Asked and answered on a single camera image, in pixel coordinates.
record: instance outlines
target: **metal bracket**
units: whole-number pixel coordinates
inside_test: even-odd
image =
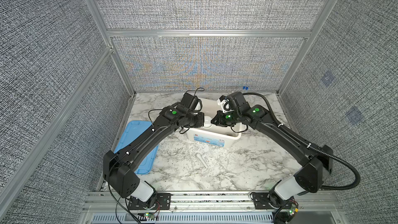
[[[159,202],[160,210],[169,210],[170,209],[170,202],[171,202],[170,193],[158,193],[156,197],[156,201]],[[129,210],[148,210],[144,208],[144,202],[138,200],[135,197],[131,197],[128,205]],[[157,204],[150,210],[157,210]]]
[[[251,193],[251,198],[253,199],[254,207],[256,209],[275,209],[273,208],[267,198],[268,193]],[[292,207],[292,202],[289,201],[283,207],[283,209],[289,209]]]

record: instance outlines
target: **container label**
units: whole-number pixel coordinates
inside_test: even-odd
[[[224,140],[223,139],[211,138],[211,137],[206,137],[206,136],[200,135],[200,134],[194,134],[193,135],[193,140],[199,141],[199,142],[202,142],[202,143],[212,144],[212,145],[215,145],[215,146],[224,147]]]

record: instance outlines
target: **blue object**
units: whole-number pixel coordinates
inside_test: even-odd
[[[140,136],[152,123],[150,121],[132,121],[127,124],[122,137],[115,149],[115,153],[129,145],[134,139]],[[158,151],[159,145],[157,145],[141,162],[138,169],[135,171],[136,174],[145,175],[152,170],[153,160],[155,160],[156,152]]]

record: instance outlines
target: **woven fabric panel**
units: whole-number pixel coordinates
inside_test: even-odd
[[[96,0],[109,28],[311,29],[325,0]]]
[[[1,223],[77,223],[128,99],[109,57]]]
[[[115,37],[138,91],[277,90],[302,38]]]
[[[0,190],[105,44],[84,0],[0,0]]]
[[[339,0],[282,99],[300,133],[361,173],[336,191],[351,224],[397,223],[398,0]],[[353,181],[334,163],[329,184]]]

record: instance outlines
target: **white round object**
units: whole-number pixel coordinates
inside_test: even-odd
[[[211,117],[205,116],[205,123],[203,124],[203,128],[212,127],[213,124],[210,121],[211,121]]]

